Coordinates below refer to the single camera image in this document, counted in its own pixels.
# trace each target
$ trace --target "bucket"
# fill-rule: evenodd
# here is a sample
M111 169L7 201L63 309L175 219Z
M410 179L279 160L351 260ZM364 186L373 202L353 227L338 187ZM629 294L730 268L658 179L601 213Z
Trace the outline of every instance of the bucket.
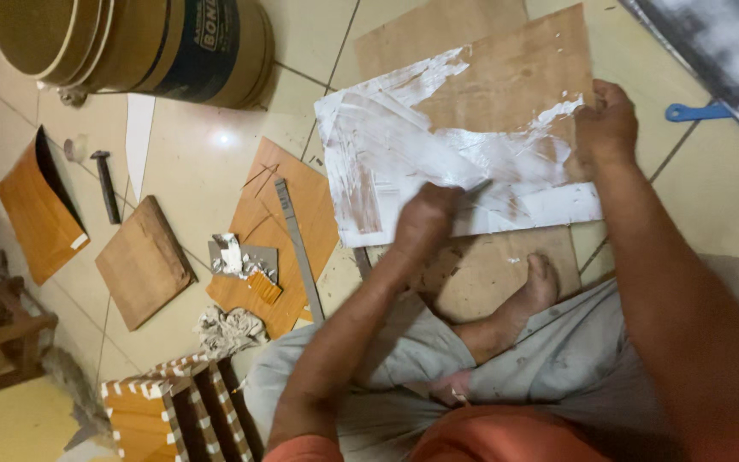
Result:
M94 42L100 0L0 0L0 49L17 70L62 85Z
M272 71L269 20L254 0L117 1L107 44L82 83L232 109Z
M115 5L116 0L102 0L101 11L98 13L98 24L93 36L93 44L90 46L90 51L77 73L71 77L69 81L64 82L62 88L74 89L80 87L85 83L85 80L90 77L90 74L93 73L93 70L98 64L99 58L102 57L104 46L108 42L108 35L112 26Z
M241 109L266 86L275 44L255 0L0 0L0 48L65 89Z

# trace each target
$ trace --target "hammer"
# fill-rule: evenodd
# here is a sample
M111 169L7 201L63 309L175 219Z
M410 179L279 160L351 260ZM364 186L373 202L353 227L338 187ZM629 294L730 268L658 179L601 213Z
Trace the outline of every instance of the hammer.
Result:
M108 157L110 157L109 152L97 151L90 156L90 159L96 159L98 165L98 180L102 183L102 195L104 196L104 205L108 208L110 224L119 225L121 223L121 216L118 215L116 194L113 192L112 180L110 179Z

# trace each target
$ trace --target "orange shirt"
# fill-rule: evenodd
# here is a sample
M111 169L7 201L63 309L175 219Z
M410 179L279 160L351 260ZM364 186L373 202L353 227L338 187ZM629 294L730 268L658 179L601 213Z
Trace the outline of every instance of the orange shirt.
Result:
M559 419L530 407L475 406L452 411L427 430L411 462L483 460L544 462L608 460ZM343 461L333 441L299 436L271 451L264 462Z

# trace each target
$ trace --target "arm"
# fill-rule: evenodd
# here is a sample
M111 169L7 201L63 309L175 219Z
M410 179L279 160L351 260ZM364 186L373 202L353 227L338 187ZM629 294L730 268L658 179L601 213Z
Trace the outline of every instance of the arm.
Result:
M631 342L690 454L721 456L739 441L738 303L637 167L626 94L602 80L595 92L599 108L577 114L577 141L603 206Z
M276 407L268 450L303 435L337 442L340 399L411 273L449 236L462 192L425 184L404 207L393 246L298 359Z

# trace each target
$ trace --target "foot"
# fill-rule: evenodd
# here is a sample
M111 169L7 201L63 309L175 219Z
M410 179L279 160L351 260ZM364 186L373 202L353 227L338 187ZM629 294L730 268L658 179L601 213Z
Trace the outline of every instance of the foot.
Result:
M509 349L529 318L558 300L558 277L549 258L533 253L527 259L526 284L488 317L452 328L478 365Z

